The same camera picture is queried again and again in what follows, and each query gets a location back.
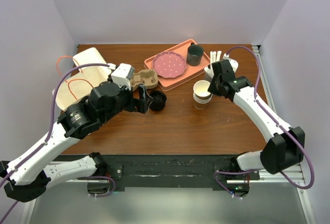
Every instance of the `white wall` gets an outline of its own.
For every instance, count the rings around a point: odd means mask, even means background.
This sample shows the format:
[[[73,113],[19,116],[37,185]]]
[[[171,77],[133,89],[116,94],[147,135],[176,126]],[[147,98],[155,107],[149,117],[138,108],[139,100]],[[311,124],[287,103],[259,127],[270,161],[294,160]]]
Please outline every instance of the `white wall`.
[[[77,43],[261,44],[286,0],[54,0]]]
[[[0,160],[12,160],[46,133],[56,60],[76,48],[53,0],[0,0],[0,7]],[[1,189],[0,218],[13,202]],[[23,207],[5,223],[18,223]]]
[[[329,21],[329,0],[288,0],[261,46],[276,110],[306,133],[316,173],[308,194],[318,223],[330,219]]]

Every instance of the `wooden table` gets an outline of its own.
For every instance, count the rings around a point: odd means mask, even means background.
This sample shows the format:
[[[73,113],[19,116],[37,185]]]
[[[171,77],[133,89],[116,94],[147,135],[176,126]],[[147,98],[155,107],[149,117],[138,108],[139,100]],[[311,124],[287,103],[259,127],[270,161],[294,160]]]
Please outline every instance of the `wooden table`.
[[[95,47],[107,62],[117,65],[124,62],[137,72],[144,69],[145,59],[173,45],[80,45],[78,52]],[[235,45],[202,44],[208,55],[210,51],[226,52]],[[244,75],[254,84],[257,77],[254,57],[243,49],[232,51],[230,57],[239,63],[236,75]],[[193,106],[192,87],[201,79],[204,74],[166,92],[167,102],[162,111],[149,110],[145,115],[123,111],[64,153],[238,154],[263,149],[266,143],[259,130],[230,100],[213,97],[206,109]],[[258,93],[266,101],[261,84]]]

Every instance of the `polka dot plate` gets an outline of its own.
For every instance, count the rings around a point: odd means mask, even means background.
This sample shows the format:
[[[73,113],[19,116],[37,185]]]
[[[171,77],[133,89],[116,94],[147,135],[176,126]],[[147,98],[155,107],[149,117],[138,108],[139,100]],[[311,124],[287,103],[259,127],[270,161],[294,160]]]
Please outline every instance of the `polka dot plate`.
[[[153,59],[153,69],[163,78],[176,78],[187,68],[186,60],[176,52],[162,52]]]

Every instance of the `scalloped plate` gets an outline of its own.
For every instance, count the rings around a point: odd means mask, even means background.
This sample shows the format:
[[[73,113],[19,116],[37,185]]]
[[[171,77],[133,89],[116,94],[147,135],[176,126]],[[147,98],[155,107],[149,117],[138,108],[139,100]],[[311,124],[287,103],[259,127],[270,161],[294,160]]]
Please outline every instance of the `scalloped plate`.
[[[183,56],[173,51],[162,52],[153,59],[153,69],[163,78],[176,78],[186,68],[187,63]]]

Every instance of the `stack of cups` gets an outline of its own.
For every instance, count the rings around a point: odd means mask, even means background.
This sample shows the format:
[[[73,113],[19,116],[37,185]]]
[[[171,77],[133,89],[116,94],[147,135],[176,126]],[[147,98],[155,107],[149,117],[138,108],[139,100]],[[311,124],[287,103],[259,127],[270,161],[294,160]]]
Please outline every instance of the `stack of cups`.
[[[212,99],[212,94],[207,91],[209,81],[197,81],[193,87],[194,106],[197,109],[204,109]]]

